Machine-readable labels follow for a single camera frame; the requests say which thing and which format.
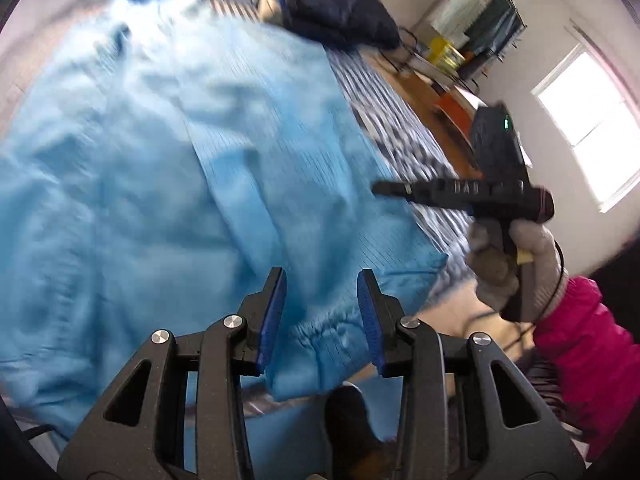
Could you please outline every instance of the black device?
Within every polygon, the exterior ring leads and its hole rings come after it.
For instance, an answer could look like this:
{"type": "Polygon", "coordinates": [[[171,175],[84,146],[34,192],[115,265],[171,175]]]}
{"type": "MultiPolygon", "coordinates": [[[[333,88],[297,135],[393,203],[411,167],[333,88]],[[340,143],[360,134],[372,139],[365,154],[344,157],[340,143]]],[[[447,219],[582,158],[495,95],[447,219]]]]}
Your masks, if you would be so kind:
{"type": "MultiPolygon", "coordinates": [[[[584,464],[568,434],[484,333],[438,334],[404,317],[371,270],[358,276],[358,304],[372,359],[404,377],[395,480],[575,480],[584,464]],[[444,374],[456,376],[461,468],[447,471],[444,374]]],[[[3,480],[253,480],[239,394],[273,351],[286,275],[272,269],[261,292],[204,332],[157,330],[114,378],[67,444],[55,472],[0,402],[3,480]],[[187,373],[198,371],[197,473],[183,469],[187,373]]]]}
{"type": "Polygon", "coordinates": [[[523,302],[534,298],[534,269],[532,258],[518,262],[518,248],[511,240],[509,227],[515,219],[539,224],[551,220],[555,214],[554,200],[545,188],[531,185],[513,120],[504,104],[478,108],[470,139],[484,179],[382,181],[374,183],[371,190],[431,207],[466,211],[483,224],[489,231],[491,245],[507,255],[510,267],[517,268],[520,288],[500,313],[504,319],[517,322],[521,319],[523,302]]]}

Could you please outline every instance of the light blue blanket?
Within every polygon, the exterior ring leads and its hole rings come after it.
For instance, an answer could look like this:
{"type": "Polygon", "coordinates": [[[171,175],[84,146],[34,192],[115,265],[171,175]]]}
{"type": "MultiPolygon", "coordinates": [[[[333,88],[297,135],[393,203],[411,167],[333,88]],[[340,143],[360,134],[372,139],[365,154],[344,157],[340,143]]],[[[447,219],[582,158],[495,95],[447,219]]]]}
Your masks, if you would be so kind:
{"type": "Polygon", "coordinates": [[[369,361],[356,276],[417,310],[446,256],[401,201],[322,47],[114,0],[75,28],[0,159],[0,380],[70,435],[153,330],[204,330],[288,274],[267,381],[324,392],[369,361]]]}

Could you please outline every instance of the pink jacket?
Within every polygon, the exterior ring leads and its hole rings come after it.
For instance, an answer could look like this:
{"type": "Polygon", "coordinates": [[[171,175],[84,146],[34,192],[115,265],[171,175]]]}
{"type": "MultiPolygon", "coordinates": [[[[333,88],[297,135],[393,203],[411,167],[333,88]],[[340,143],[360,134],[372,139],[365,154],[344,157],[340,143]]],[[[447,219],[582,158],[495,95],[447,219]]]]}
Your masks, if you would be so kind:
{"type": "Polygon", "coordinates": [[[613,441],[640,397],[640,345],[601,300],[595,282],[572,278],[534,332],[538,350],[558,368],[564,401],[590,444],[589,461],[613,441]]]}

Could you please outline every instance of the black cable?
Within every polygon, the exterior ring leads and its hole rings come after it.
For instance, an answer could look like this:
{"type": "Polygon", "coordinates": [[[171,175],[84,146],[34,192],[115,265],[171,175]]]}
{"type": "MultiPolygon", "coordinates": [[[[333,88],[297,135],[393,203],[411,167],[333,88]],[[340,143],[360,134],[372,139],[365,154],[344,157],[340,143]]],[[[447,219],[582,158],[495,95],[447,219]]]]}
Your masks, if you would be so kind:
{"type": "Polygon", "coordinates": [[[380,54],[380,56],[382,56],[382,57],[385,59],[385,61],[386,61],[387,63],[389,63],[389,65],[391,65],[391,66],[393,67],[393,69],[394,69],[396,72],[400,73],[400,70],[398,69],[398,67],[397,67],[397,66],[395,66],[395,64],[393,63],[393,61],[391,61],[387,56],[385,56],[385,55],[382,53],[382,51],[381,51],[381,50],[379,50],[379,51],[378,51],[378,53],[380,54]]]}
{"type": "Polygon", "coordinates": [[[560,248],[560,245],[558,244],[558,242],[556,242],[556,251],[558,251],[558,256],[560,256],[560,278],[558,279],[558,284],[554,289],[554,293],[551,295],[551,298],[549,298],[549,301],[546,302],[545,307],[540,311],[540,314],[538,314],[538,317],[533,321],[532,325],[528,327],[526,330],[524,330],[523,332],[521,332],[520,336],[516,340],[512,341],[507,346],[505,346],[502,349],[503,352],[509,351],[518,343],[521,343],[521,342],[523,343],[522,339],[524,338],[524,336],[526,336],[529,332],[531,332],[536,327],[536,325],[540,322],[542,317],[545,315],[545,312],[549,308],[549,305],[551,305],[551,302],[556,297],[556,294],[558,293],[558,289],[560,289],[560,284],[562,283],[562,278],[564,278],[564,254],[562,254],[562,249],[560,248]]]}
{"type": "Polygon", "coordinates": [[[420,40],[418,40],[418,37],[412,33],[408,28],[406,27],[398,27],[399,30],[402,30],[403,32],[406,32],[409,36],[411,36],[412,38],[414,38],[415,44],[414,44],[414,52],[415,52],[415,48],[418,45],[418,43],[420,43],[420,40]]]}
{"type": "Polygon", "coordinates": [[[27,440],[31,440],[32,438],[36,438],[43,433],[49,433],[49,431],[56,431],[55,426],[51,424],[43,424],[42,426],[34,426],[33,428],[29,428],[28,430],[24,430],[22,434],[26,437],[27,440]]]}
{"type": "Polygon", "coordinates": [[[465,325],[462,327],[462,330],[460,331],[460,333],[462,335],[465,335],[469,332],[469,329],[471,328],[471,325],[473,325],[473,323],[475,323],[476,321],[480,321],[481,319],[484,319],[485,317],[491,317],[491,316],[495,316],[496,314],[499,314],[499,312],[495,311],[495,310],[490,310],[487,312],[483,312],[482,314],[478,314],[475,317],[472,317],[471,319],[469,319],[465,325]]]}
{"type": "Polygon", "coordinates": [[[524,330],[522,329],[522,324],[521,323],[516,323],[517,325],[517,329],[518,329],[518,339],[520,340],[520,352],[522,354],[524,354],[524,352],[527,351],[527,349],[524,346],[524,330]]]}

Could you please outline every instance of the gloved hand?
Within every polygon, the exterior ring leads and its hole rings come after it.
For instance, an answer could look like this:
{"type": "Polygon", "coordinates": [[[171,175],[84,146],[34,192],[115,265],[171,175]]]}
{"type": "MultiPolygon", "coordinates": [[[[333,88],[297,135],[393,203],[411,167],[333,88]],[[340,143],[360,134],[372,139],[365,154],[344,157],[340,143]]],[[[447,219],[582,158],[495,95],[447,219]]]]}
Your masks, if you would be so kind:
{"type": "MultiPolygon", "coordinates": [[[[568,281],[566,271],[560,266],[554,237],[546,227],[527,220],[511,222],[509,234],[516,246],[530,251],[534,259],[534,300],[528,309],[523,308],[520,320],[534,322],[544,319],[562,300],[568,281]],[[554,294],[558,281],[560,285],[554,294]]],[[[489,234],[483,225],[477,222],[471,224],[467,238],[471,252],[466,256],[466,264],[478,277],[476,296],[500,312],[518,291],[516,267],[513,264],[509,266],[505,254],[490,246],[489,234]]]]}

